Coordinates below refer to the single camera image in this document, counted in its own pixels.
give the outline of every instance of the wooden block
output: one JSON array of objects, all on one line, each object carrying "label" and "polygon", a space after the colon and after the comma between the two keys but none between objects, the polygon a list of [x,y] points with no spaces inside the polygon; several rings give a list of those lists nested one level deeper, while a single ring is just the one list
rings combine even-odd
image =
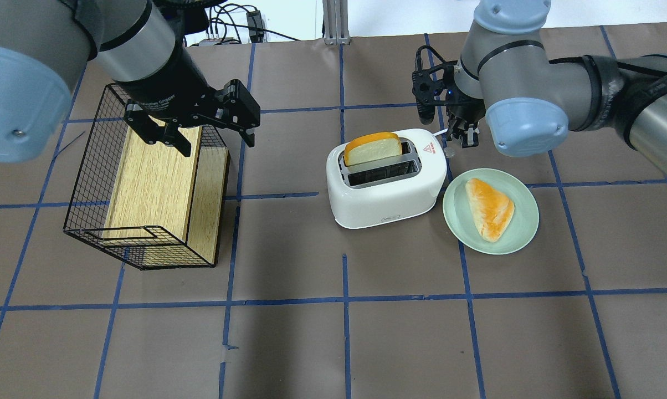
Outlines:
[{"label": "wooden block", "polygon": [[210,263],[215,263],[227,164],[227,147],[201,149],[186,242]]},{"label": "wooden block", "polygon": [[[103,245],[125,245],[134,238],[156,243],[141,227],[160,226],[215,263],[228,150],[200,149],[201,127],[179,131],[191,143],[190,157],[161,144],[149,146],[128,130],[105,222],[105,229],[128,229],[103,231]],[[146,255],[145,264],[163,263],[157,248]]]}]

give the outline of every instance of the toaster slot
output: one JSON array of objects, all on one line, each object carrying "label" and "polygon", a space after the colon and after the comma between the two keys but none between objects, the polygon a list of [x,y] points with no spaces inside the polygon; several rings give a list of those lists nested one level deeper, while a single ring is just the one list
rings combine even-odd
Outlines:
[{"label": "toaster slot", "polygon": [[356,187],[367,183],[378,182],[380,180],[392,179],[392,177],[407,175],[418,171],[419,169],[417,167],[417,163],[410,160],[406,162],[395,163],[393,165],[376,167],[375,169],[363,170],[362,172],[352,173],[348,175],[348,183],[351,185],[351,187]]}]

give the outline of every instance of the blue joint cap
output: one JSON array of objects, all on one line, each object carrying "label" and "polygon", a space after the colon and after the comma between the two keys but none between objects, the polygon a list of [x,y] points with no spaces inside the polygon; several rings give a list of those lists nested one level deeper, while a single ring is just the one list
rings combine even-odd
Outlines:
[{"label": "blue joint cap", "polygon": [[70,90],[55,71],[0,47],[0,162],[39,156],[70,102]]},{"label": "blue joint cap", "polygon": [[491,32],[523,35],[546,23],[551,0],[481,0],[474,21]]},{"label": "blue joint cap", "polygon": [[505,156],[525,157],[559,146],[567,138],[567,114],[552,102],[512,98],[486,111],[496,149]]}]

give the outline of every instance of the bread slice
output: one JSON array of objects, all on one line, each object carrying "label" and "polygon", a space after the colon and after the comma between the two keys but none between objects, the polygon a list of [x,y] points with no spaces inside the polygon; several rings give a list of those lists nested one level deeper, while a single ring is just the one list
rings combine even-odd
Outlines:
[{"label": "bread slice", "polygon": [[484,240],[497,242],[511,223],[515,210],[513,201],[477,178],[466,183],[466,192],[477,231]]},{"label": "bread slice", "polygon": [[352,166],[401,155],[402,145],[399,136],[389,131],[382,131],[361,136],[346,144],[346,149],[343,151],[343,162],[346,166]]}]

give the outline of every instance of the metal frame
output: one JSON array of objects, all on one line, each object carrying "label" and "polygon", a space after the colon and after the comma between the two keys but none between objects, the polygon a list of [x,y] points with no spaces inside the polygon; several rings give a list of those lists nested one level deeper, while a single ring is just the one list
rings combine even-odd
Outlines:
[{"label": "metal frame", "polygon": [[327,45],[348,44],[348,0],[324,1],[324,43]]}]

